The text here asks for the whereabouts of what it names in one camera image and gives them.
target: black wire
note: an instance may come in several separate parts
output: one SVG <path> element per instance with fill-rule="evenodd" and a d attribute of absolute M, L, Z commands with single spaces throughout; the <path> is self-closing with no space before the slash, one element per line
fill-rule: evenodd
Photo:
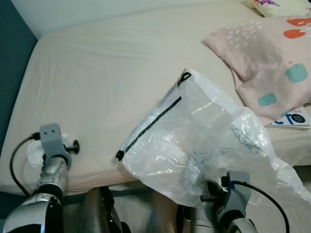
<path fill-rule="evenodd" d="M 11 157 L 11 160 L 10 160 L 10 173 L 11 173 L 11 176 L 14 180 L 14 182 L 17 184 L 17 186 L 23 191 L 23 193 L 25 194 L 25 196 L 29 197 L 30 194 L 27 192 L 27 190 L 22 186 L 22 184 L 17 180 L 15 174 L 14 174 L 14 170 L 13 170 L 13 161 L 14 161 L 14 157 L 16 155 L 16 152 L 18 151 L 18 149 L 27 141 L 33 139 L 33 136 L 30 136 L 26 139 L 24 139 L 22 142 L 20 142 L 18 144 L 18 146 L 15 148 L 15 150 L 13 151 L 12 153 L 12 157 Z"/>
<path fill-rule="evenodd" d="M 284 221 L 285 221 L 285 228 L 286 228 L 286 233 L 290 233 L 290 225 L 289 225 L 289 222 L 288 222 L 288 219 L 287 219 L 287 216 L 284 212 L 284 210 L 282 209 L 282 207 L 276 202 L 276 200 L 274 200 L 271 196 L 269 196 L 267 193 L 265 193 L 264 191 L 262 191 L 261 189 L 255 187 L 255 186 L 252 186 L 246 182 L 241 182 L 241 181 L 231 181 L 232 183 L 234 184 L 238 184 L 238 185 L 241 185 L 241 186 L 245 186 L 245 187 L 248 187 L 248 188 L 251 188 L 257 192 L 259 192 L 260 194 L 263 194 L 267 199 L 269 199 L 274 205 L 276 205 L 276 207 L 278 208 L 278 210 L 281 212 L 283 218 L 284 218 Z"/>

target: clear plastic bag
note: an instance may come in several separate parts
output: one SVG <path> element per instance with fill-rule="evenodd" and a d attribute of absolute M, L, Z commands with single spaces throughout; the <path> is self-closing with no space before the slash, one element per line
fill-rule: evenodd
<path fill-rule="evenodd" d="M 203 207 L 200 195 L 207 192 L 206 180 L 220 182 L 229 170 L 247 171 L 251 184 L 284 208 L 295 232 L 311 229 L 306 217 L 311 216 L 311 194 L 295 170 L 276 157 L 265 127 L 249 108 L 237 106 L 196 71 L 184 70 L 121 151 L 122 163 L 133 176 L 176 203 L 196 208 Z M 262 209 L 280 216 L 257 193 L 249 203 L 248 215 Z M 263 215 L 257 219 L 265 225 L 269 221 Z M 284 224 L 281 216 L 279 222 Z M 275 223 L 271 226 L 271 232 L 279 230 L 284 232 Z"/>

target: pink pillow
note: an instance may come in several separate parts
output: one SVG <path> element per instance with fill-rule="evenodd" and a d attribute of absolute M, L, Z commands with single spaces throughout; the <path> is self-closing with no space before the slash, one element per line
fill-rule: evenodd
<path fill-rule="evenodd" d="M 261 18 L 205 39 L 232 70 L 235 88 L 263 124 L 310 102 L 311 18 Z"/>

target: book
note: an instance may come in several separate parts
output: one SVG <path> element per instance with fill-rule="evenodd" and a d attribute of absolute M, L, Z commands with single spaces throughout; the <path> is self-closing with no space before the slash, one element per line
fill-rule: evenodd
<path fill-rule="evenodd" d="M 266 125 L 268 128 L 280 128 L 291 130 L 310 129 L 310 115 L 304 107 L 289 111 L 281 119 Z"/>

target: bed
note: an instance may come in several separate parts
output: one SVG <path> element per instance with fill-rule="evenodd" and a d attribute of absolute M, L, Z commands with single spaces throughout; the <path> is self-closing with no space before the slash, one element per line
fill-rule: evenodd
<path fill-rule="evenodd" d="M 208 74 L 239 105 L 230 69 L 201 41 L 212 31 L 261 17 L 240 0 L 153 10 L 75 26 L 43 36 L 30 57 L 0 158 L 0 190 L 21 194 L 9 172 L 15 146 L 39 126 L 57 122 L 80 142 L 68 195 L 135 180 L 115 155 L 131 131 L 185 67 Z M 277 156 L 311 164 L 310 131 L 267 129 Z M 26 147 L 16 176 L 33 190 L 41 167 Z"/>

